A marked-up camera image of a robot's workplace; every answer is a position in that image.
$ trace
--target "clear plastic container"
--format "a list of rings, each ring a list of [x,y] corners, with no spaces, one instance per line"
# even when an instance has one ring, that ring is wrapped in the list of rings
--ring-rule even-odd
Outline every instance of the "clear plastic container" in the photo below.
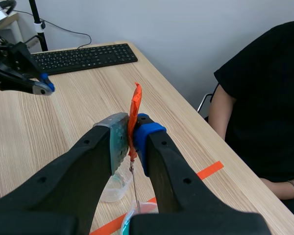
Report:
[[[102,202],[116,202],[124,197],[133,180],[132,173],[129,171],[129,164],[130,157],[126,156],[102,191],[100,197]]]
[[[139,202],[141,208],[141,214],[147,213],[158,213],[158,207],[156,203],[153,202]],[[131,218],[138,214],[136,202],[132,201],[131,210],[126,214],[122,226],[121,226],[121,235],[129,235],[129,222]]]

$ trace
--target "black cable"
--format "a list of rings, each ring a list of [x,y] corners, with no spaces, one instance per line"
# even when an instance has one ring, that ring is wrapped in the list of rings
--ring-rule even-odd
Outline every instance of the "black cable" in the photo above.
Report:
[[[17,11],[17,10],[13,10],[13,11],[21,12],[21,13],[25,13],[25,14],[28,14],[28,15],[33,16],[33,14],[30,14],[30,13],[25,12],[25,11]],[[46,21],[46,20],[44,20],[44,19],[42,19],[42,18],[40,18],[40,19],[41,19],[42,21],[45,21],[45,22],[47,22],[47,23],[49,23],[49,24],[51,24],[51,25],[53,25],[53,26],[55,26],[55,27],[57,27],[57,28],[60,28],[60,29],[62,29],[62,30],[64,30],[64,31],[68,31],[68,32],[70,32],[70,33],[76,33],[76,34],[80,34],[80,35],[88,36],[89,39],[90,39],[89,43],[84,44],[84,45],[81,45],[81,46],[79,46],[77,49],[79,49],[79,48],[81,48],[81,47],[83,47],[83,46],[87,46],[87,45],[89,45],[90,43],[92,43],[92,38],[91,38],[91,36],[89,36],[89,35],[86,34],[86,33],[78,33],[78,32],[74,32],[74,31],[71,31],[71,30],[68,30],[68,29],[62,28],[62,27],[60,27],[60,26],[57,26],[56,24],[51,23],[51,22],[49,22],[49,21]]]
[[[6,9],[6,8],[9,8],[7,11],[6,11],[6,14],[9,15],[12,10],[15,8],[16,6],[16,1],[15,0],[5,0],[5,1],[1,1],[0,2],[0,7],[2,9]]]

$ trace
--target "black pole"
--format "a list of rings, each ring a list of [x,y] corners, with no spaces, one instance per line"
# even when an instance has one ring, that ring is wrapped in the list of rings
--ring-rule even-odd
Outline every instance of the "black pole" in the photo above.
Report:
[[[37,10],[35,0],[29,0],[29,4],[30,4],[31,12],[33,13],[34,22],[36,24],[40,24],[41,21],[40,21],[40,18],[39,18],[39,14],[38,14],[38,10]],[[43,51],[47,51],[48,47],[47,47],[45,34],[44,33],[37,33],[37,34],[40,36],[39,41],[40,41],[41,49]]]

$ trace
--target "keyboard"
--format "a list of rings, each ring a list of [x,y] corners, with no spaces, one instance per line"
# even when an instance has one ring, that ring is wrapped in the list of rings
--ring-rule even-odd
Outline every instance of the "keyboard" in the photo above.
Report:
[[[138,61],[128,44],[42,52],[32,54],[32,57],[48,75]]]

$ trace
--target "black t-shirt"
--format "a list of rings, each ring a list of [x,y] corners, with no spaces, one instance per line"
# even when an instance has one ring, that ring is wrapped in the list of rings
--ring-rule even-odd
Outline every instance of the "black t-shirt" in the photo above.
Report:
[[[259,177],[294,179],[294,22],[260,36],[215,77],[237,99],[225,141]]]

